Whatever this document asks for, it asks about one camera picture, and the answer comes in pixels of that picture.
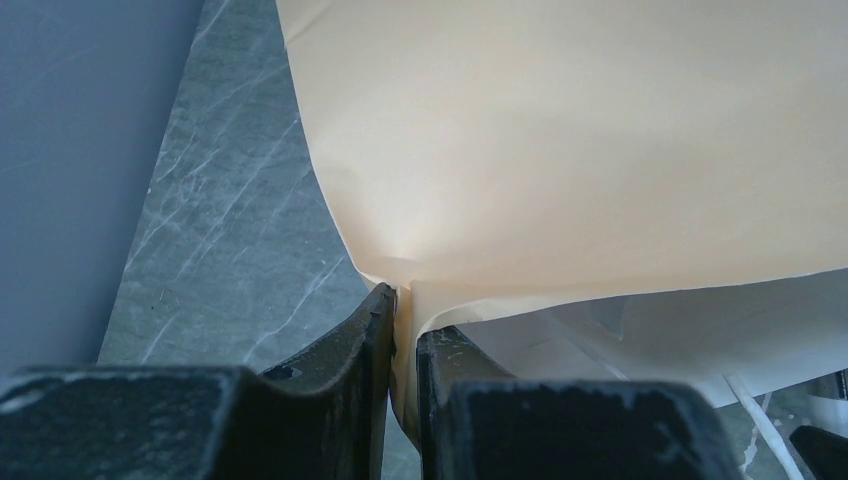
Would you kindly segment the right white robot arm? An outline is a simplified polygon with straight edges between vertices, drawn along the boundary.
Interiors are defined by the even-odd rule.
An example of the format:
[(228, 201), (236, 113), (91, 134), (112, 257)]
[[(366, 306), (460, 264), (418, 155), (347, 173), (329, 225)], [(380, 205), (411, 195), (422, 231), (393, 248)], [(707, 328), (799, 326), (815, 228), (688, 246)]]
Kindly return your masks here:
[(847, 370), (806, 383), (809, 425), (799, 426), (790, 441), (815, 479), (847, 478)]

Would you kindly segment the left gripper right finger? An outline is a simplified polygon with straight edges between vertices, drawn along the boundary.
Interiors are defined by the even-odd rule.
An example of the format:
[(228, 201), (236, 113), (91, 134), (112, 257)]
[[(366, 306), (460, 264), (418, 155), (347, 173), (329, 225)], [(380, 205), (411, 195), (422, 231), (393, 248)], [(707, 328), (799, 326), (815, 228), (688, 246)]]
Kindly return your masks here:
[(515, 377), (454, 327), (416, 346), (427, 479), (737, 479), (693, 388)]

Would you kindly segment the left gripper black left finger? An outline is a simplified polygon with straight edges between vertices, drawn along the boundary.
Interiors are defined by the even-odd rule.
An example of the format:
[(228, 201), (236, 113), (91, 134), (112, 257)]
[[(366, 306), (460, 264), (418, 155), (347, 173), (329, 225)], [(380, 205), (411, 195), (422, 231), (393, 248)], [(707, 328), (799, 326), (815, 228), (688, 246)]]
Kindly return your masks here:
[(1, 381), (5, 479), (377, 479), (396, 294), (261, 372), (31, 368)]

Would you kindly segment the brown paper bag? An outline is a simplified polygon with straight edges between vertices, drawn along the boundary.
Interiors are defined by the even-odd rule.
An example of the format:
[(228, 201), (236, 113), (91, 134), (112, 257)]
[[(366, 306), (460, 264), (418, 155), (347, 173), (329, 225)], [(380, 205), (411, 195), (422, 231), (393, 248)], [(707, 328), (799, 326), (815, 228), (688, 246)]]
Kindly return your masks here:
[(395, 286), (536, 378), (753, 401), (847, 365), (843, 1), (281, 1), (313, 168)]

